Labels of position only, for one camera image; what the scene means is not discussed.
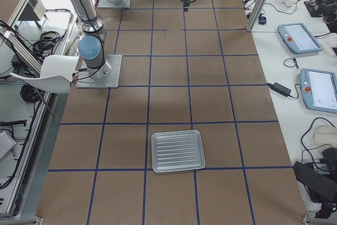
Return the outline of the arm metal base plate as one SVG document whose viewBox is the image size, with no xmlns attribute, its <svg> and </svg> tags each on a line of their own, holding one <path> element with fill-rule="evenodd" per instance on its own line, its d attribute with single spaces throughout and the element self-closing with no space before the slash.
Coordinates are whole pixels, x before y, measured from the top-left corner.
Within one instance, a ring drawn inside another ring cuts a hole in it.
<svg viewBox="0 0 337 225">
<path fill-rule="evenodd" d="M 99 9 L 129 9 L 131 0 L 99 0 Z"/>
<path fill-rule="evenodd" d="M 105 64 L 95 74 L 93 74 L 95 71 L 87 68 L 85 61 L 82 61 L 81 68 L 86 71 L 79 73 L 76 87 L 79 89 L 118 88 L 122 58 L 122 55 L 107 55 Z"/>
</svg>

